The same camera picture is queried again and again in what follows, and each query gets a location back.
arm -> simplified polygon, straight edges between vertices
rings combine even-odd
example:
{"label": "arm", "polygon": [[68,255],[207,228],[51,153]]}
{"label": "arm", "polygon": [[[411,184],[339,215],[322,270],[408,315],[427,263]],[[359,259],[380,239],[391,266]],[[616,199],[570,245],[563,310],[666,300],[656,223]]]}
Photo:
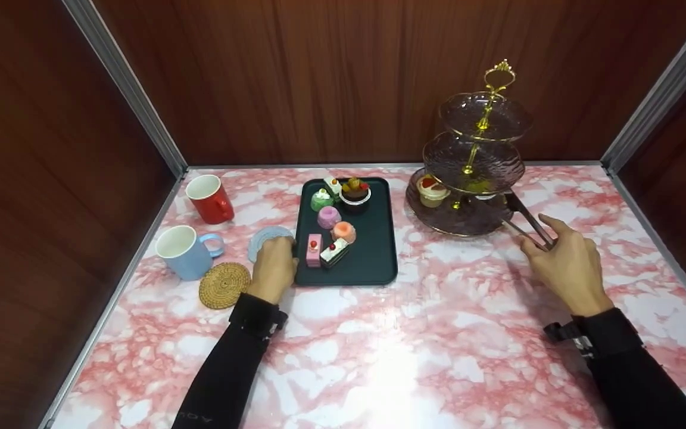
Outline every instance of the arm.
{"label": "arm", "polygon": [[645,350],[639,335],[620,310],[584,318],[581,324],[589,332],[598,333],[589,336],[596,349],[601,343],[616,340],[624,345],[615,354],[586,357],[616,427],[686,428],[686,396]]}
{"label": "arm", "polygon": [[[245,304],[244,298],[240,296],[243,302],[238,305]],[[263,305],[251,302],[250,309],[270,314],[272,304],[261,302]],[[195,376],[171,429],[237,429],[268,346],[268,338],[260,339],[237,324],[229,324]]]}
{"label": "arm", "polygon": [[292,257],[292,244],[288,237],[279,237],[264,242],[258,251],[253,282],[240,295],[229,326],[199,369],[171,429],[240,426],[258,365],[269,347],[272,316],[295,276],[298,262]]}
{"label": "arm", "polygon": [[686,396],[647,353],[637,331],[605,294],[594,241],[561,220],[540,218],[557,233],[552,250],[537,249],[528,237],[519,236],[516,241],[534,274],[574,315],[573,322],[563,327],[563,335],[552,335],[549,326],[547,335],[556,340],[578,339],[576,345],[617,427],[686,429]]}

black tray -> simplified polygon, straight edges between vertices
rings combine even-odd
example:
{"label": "black tray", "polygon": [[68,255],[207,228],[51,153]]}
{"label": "black tray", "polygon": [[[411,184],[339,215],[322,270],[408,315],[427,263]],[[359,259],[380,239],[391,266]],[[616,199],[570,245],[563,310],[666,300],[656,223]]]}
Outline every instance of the black tray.
{"label": "black tray", "polygon": [[[332,268],[308,268],[305,265],[305,247],[309,234],[321,234],[322,245],[329,246],[332,236],[329,230],[316,223],[317,212],[311,209],[311,196],[324,186],[324,180],[313,179],[303,185],[300,195],[298,225],[296,227],[295,256],[300,259],[296,273],[299,286],[379,286],[392,282],[398,274],[393,215],[388,182],[379,177],[363,177],[372,189],[369,209],[362,214],[350,214],[343,203],[335,208],[346,222],[356,228],[356,241],[348,254]],[[338,178],[345,182],[348,178]]]}

glass plate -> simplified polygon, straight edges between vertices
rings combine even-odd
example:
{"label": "glass plate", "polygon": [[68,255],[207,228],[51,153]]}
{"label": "glass plate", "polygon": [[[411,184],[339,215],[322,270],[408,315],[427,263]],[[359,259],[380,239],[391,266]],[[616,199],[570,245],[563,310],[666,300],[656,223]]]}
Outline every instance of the glass plate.
{"label": "glass plate", "polygon": [[[478,145],[471,174],[463,173],[473,144]],[[456,192],[491,195],[507,191],[523,176],[520,154],[508,143],[472,143],[443,132],[425,144],[422,158],[428,173]]]}
{"label": "glass plate", "polygon": [[[482,201],[468,194],[452,192],[435,209],[423,206],[417,180],[425,174],[427,171],[422,168],[411,175],[406,188],[406,201],[414,216],[428,227],[458,237],[474,237],[495,231],[501,226],[500,218],[512,219],[513,213],[507,208],[503,194]],[[455,201],[460,202],[459,209],[452,208]]]}
{"label": "glass plate", "polygon": [[469,92],[453,95],[444,101],[438,112],[449,131],[480,139],[480,141],[512,142],[531,128],[533,119],[517,101],[496,95],[488,115],[488,128],[479,134],[478,122],[484,116],[490,92]]}

woven coaster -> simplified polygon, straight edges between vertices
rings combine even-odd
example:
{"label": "woven coaster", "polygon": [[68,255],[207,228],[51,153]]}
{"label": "woven coaster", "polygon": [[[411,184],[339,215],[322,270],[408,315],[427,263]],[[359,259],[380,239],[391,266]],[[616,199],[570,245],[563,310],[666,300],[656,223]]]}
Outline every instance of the woven coaster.
{"label": "woven coaster", "polygon": [[250,284],[250,272],[242,264],[225,262],[209,269],[201,280],[198,295],[209,309],[228,309]]}

hand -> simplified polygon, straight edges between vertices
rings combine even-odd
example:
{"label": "hand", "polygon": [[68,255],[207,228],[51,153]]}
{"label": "hand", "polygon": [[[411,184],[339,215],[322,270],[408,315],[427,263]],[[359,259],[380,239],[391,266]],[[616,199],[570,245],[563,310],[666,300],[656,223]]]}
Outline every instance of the hand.
{"label": "hand", "polygon": [[270,304],[280,303],[282,293],[293,284],[298,268],[298,258],[293,258],[293,242],[291,237],[276,237],[264,242],[246,293]]}
{"label": "hand", "polygon": [[552,250],[537,248],[528,237],[515,237],[534,274],[568,305],[572,315],[588,317],[612,309],[613,302],[602,286],[600,253],[594,241],[562,220],[544,214],[539,219],[557,233]]}

